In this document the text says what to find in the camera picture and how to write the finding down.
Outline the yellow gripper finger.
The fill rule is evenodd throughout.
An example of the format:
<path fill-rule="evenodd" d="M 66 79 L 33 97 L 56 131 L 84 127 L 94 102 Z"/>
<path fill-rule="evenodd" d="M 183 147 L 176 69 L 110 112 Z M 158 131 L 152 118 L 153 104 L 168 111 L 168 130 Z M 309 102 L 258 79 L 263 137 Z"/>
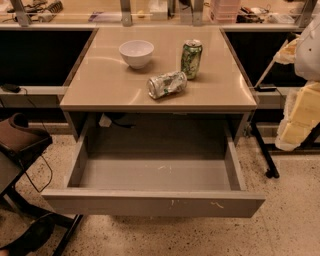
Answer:
<path fill-rule="evenodd" d="M 277 51 L 273 60 L 276 63 L 287 65 L 293 64 L 295 62 L 295 54 L 296 54 L 296 47 L 297 47 L 298 39 L 295 38 L 291 41 L 286 40 L 283 46 Z"/>
<path fill-rule="evenodd" d="M 299 90 L 291 90 L 286 98 L 275 146 L 293 151 L 320 123 L 320 83 L 307 82 Z"/>

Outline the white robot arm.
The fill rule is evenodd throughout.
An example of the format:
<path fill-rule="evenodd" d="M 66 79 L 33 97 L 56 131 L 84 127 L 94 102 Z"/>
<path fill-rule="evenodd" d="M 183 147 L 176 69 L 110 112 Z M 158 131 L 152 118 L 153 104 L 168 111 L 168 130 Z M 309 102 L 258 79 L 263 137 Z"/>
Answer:
<path fill-rule="evenodd" d="M 295 74 L 306 80 L 302 88 L 289 92 L 275 140 L 278 149 L 293 151 L 320 123 L 320 15 L 273 60 L 293 64 Z"/>

